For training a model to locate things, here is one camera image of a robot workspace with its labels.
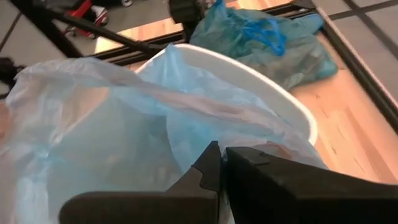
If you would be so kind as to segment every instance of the transparent plastic bag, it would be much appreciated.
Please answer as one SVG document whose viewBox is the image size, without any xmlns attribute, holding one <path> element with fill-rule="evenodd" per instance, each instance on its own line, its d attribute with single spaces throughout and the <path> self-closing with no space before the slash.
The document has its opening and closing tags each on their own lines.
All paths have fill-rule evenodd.
<svg viewBox="0 0 398 224">
<path fill-rule="evenodd" d="M 290 20 L 227 8 L 217 0 L 197 25 L 190 44 L 236 59 L 289 90 L 337 72 L 314 36 L 322 25 L 318 14 Z"/>
<path fill-rule="evenodd" d="M 325 168 L 258 97 L 184 64 L 173 46 L 139 76 L 92 58 L 36 64 L 18 75 L 7 106 L 4 224 L 57 223 L 61 206 L 83 192 L 167 190 L 212 140 L 223 150 L 272 140 Z"/>
</svg>

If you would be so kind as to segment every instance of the plastic bag handle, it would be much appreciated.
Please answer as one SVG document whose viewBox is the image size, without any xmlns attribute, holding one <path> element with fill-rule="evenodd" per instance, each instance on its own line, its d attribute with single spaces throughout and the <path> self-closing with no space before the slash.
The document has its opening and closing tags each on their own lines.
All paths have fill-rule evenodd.
<svg viewBox="0 0 398 224">
<path fill-rule="evenodd" d="M 264 30 L 260 28 L 259 24 L 262 24 L 265 21 L 271 24 L 273 30 Z M 260 41 L 269 46 L 276 55 L 282 56 L 285 54 L 286 36 L 279 32 L 278 24 L 275 19 L 266 19 L 257 23 L 249 22 L 243 29 L 243 32 L 253 40 Z M 277 43 L 273 43 L 269 40 L 268 37 L 272 35 L 276 37 Z"/>
</svg>

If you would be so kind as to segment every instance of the floor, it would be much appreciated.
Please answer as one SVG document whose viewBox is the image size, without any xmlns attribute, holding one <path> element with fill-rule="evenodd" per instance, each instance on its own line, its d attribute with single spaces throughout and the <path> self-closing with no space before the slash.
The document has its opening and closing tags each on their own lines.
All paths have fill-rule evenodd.
<svg viewBox="0 0 398 224">
<path fill-rule="evenodd" d="M 262 9 L 283 4 L 288 0 L 237 0 L 228 6 Z M 377 0 L 355 0 L 370 5 Z M 328 0 L 315 0 L 325 7 Z M 345 12 L 347 6 L 341 1 L 333 1 L 333 6 L 325 7 L 327 14 Z M 12 22 L 16 11 L 4 1 L 0 6 L 0 19 Z M 133 39 L 149 39 L 158 35 L 180 30 L 181 27 L 167 18 L 167 6 L 162 0 L 138 1 L 128 9 L 111 12 L 111 30 Z M 321 35 L 320 40 L 331 52 L 340 70 L 333 78 L 311 85 L 301 86 L 292 91 L 307 106 L 318 122 L 316 149 L 327 166 L 337 172 L 376 182 L 398 183 L 398 137 L 387 121 L 378 112 L 373 102 L 356 82 L 351 72 Z M 76 39 L 75 43 L 85 54 L 100 52 L 117 47 L 112 41 L 99 38 L 97 41 Z M 21 18 L 10 40 L 0 52 L 0 56 L 10 55 L 18 63 L 32 64 L 43 60 L 62 58 L 45 38 Z"/>
</svg>

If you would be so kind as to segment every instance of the black plastic part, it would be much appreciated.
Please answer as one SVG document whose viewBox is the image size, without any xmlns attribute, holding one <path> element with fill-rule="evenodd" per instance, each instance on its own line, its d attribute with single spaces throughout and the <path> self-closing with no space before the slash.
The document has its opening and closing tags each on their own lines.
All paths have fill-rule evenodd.
<svg viewBox="0 0 398 224">
<path fill-rule="evenodd" d="M 237 224 L 262 223 L 260 220 L 398 223 L 397 186 L 368 182 L 249 147 L 227 148 L 226 152 L 227 191 Z"/>
<path fill-rule="evenodd" d="M 177 23 L 198 22 L 201 19 L 200 8 L 196 0 L 169 0 L 169 14 Z"/>
<path fill-rule="evenodd" d="M 217 224 L 221 154 L 212 142 L 166 192 L 89 192 L 70 199 L 60 224 Z"/>
</svg>

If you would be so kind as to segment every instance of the black metal frame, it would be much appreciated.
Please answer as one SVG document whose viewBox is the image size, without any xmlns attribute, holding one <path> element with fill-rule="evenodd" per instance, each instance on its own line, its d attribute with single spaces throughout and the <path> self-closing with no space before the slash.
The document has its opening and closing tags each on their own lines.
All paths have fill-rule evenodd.
<svg viewBox="0 0 398 224">
<path fill-rule="evenodd" d="M 57 27 L 52 23 L 52 19 L 58 19 L 77 28 L 87 30 L 96 35 L 124 44 L 123 47 L 88 56 L 107 60 L 120 66 L 147 60 L 169 43 L 186 42 L 186 40 L 189 39 L 190 34 L 192 34 L 192 29 L 196 26 L 195 23 L 197 23 L 195 21 L 185 21 L 182 22 L 184 30 L 181 32 L 175 32 L 154 39 L 138 42 L 115 34 L 105 28 L 95 26 L 83 19 L 70 17 L 44 7 L 37 7 L 34 5 L 34 0 L 10 0 L 10 2 L 12 2 L 13 5 L 15 5 L 15 7 L 17 7 L 21 13 L 26 16 L 26 18 L 28 18 L 41 32 L 43 32 L 47 38 L 67 57 L 84 56 L 62 34 L 62 32 L 57 29 Z M 311 1 L 295 0 L 291 3 L 264 9 L 262 11 L 273 16 L 283 15 L 293 19 L 317 12 L 317 9 Z M 326 23 L 324 25 L 322 33 L 329 40 L 331 45 L 334 46 L 335 50 L 347 64 L 348 68 L 351 70 L 357 81 L 362 85 L 367 94 L 371 97 L 375 105 L 379 108 L 380 112 L 388 120 L 389 124 L 396 132 L 398 132 L 398 110 L 395 107 L 393 100 L 390 99 L 379 87 L 377 82 L 373 80 L 368 71 L 362 66 L 359 60 L 354 56 L 348 46 L 346 46 L 329 24 Z"/>
</svg>

